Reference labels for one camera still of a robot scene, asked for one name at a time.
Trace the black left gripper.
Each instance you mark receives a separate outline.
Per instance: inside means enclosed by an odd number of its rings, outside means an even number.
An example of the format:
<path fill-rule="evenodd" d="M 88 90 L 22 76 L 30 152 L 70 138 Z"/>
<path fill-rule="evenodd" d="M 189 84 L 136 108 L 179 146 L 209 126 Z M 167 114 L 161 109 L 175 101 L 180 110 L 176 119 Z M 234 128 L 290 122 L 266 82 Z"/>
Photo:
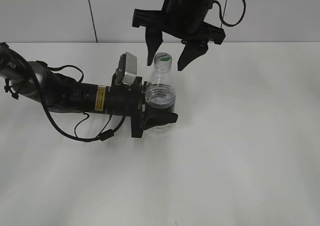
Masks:
<path fill-rule="evenodd" d="M 117 76 L 113 75 L 111 86 L 107 94 L 107 113 L 121 116 L 119 124 L 112 130 L 117 132 L 127 117 L 130 118 L 131 136 L 141 138 L 143 132 L 149 129 L 164 130 L 178 120 L 178 114 L 146 113 L 142 123 L 143 85 L 142 78 L 137 76 L 133 84 L 116 84 Z"/>

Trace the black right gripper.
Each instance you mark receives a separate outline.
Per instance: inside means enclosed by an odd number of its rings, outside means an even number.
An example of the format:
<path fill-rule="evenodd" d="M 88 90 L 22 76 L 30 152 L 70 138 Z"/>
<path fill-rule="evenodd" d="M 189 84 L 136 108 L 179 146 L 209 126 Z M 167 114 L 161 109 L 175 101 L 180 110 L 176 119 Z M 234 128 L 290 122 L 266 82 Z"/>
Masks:
<path fill-rule="evenodd" d="M 155 54 L 163 43 L 163 32 L 188 41 L 177 62 L 179 72 L 207 53 L 208 40 L 222 44 L 226 37 L 225 31 L 205 22 L 211 9 L 210 4 L 207 0 L 164 0 L 161 10 L 135 9 L 132 26 L 146 28 L 147 65 L 152 65 Z"/>

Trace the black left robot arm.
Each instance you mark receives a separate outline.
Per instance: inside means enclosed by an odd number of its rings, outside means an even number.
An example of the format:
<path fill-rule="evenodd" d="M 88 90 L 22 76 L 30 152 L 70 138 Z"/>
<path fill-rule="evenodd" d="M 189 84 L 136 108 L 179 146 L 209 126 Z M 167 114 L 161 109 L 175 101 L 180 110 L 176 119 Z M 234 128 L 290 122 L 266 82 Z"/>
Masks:
<path fill-rule="evenodd" d="M 63 75 L 61 67 L 49 67 L 44 61 L 26 61 L 5 42 L 0 44 L 0 76 L 4 91 L 14 99 L 24 96 L 40 103 L 52 126 L 63 136 L 84 143 L 105 141 L 115 135 L 127 117 L 131 136 L 141 138 L 143 132 L 157 126 L 176 123 L 178 115 L 171 107 L 153 108 L 146 102 L 146 82 L 137 76 L 137 58 L 129 52 L 119 58 L 111 86 L 84 83 Z M 103 128 L 93 138 L 81 138 L 64 132 L 52 113 L 120 116 L 114 129 Z"/>

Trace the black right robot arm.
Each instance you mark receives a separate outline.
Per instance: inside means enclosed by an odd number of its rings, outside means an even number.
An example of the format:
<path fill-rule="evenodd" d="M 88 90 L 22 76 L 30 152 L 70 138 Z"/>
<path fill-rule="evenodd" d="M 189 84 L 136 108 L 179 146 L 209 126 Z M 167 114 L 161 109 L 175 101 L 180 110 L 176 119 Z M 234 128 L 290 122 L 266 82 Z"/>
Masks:
<path fill-rule="evenodd" d="M 225 31 L 205 22 L 214 0 L 164 0 L 160 10 L 135 9 L 132 26 L 145 28 L 147 65 L 150 66 L 163 43 L 163 33 L 181 40 L 184 49 L 177 69 L 182 71 L 195 59 L 205 55 L 208 43 L 220 45 Z"/>

